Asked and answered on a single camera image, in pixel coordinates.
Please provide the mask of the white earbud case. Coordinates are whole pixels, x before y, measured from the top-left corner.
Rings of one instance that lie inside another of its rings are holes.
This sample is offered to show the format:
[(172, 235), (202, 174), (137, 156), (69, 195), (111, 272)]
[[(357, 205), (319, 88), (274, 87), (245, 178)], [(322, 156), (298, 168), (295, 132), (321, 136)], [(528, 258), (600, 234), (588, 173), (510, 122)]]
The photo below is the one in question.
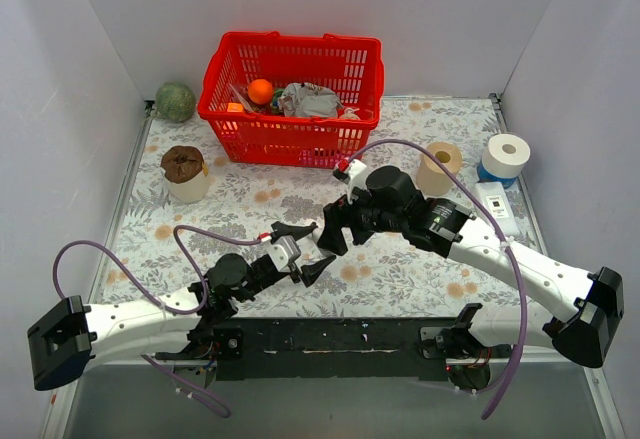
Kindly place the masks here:
[(317, 242), (320, 239), (321, 235), (322, 235), (322, 228), (319, 227), (316, 222), (313, 222), (309, 226), (309, 233), (307, 234), (307, 237), (313, 240), (314, 242)]

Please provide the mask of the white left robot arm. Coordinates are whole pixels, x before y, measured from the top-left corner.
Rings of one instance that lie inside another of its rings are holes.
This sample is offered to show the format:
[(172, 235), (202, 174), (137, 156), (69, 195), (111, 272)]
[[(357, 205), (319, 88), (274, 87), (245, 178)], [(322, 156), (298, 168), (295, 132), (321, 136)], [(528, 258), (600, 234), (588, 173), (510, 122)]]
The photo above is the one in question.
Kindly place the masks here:
[(172, 293), (117, 304), (86, 304), (67, 296), (27, 331), (34, 387), (48, 391), (70, 384), (83, 373), (115, 360), (157, 353), (205, 357), (213, 345), (210, 330), (233, 317), (240, 302), (290, 278), (312, 286), (335, 260), (303, 266), (300, 239), (316, 229), (276, 222), (256, 239), (265, 253), (253, 262), (241, 255), (221, 256), (197, 282)]

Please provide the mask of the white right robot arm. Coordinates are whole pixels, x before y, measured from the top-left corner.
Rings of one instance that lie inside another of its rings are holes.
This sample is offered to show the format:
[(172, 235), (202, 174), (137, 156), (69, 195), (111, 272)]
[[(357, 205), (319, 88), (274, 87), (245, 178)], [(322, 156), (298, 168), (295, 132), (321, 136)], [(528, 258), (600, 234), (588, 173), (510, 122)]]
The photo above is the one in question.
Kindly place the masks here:
[(568, 266), (517, 242), (502, 241), (469, 209), (424, 196), (395, 166), (372, 170), (359, 160), (342, 160), (333, 174), (347, 192), (324, 207), (319, 248), (345, 255), (344, 229), (350, 229), (356, 245), (375, 233), (399, 233), (415, 248), (482, 271), (523, 290), (533, 301), (526, 314), (465, 307), (450, 329), (460, 354), (471, 357), (489, 346), (523, 341), (554, 349), (584, 367), (603, 366), (624, 314), (619, 273), (608, 267), (590, 272)]

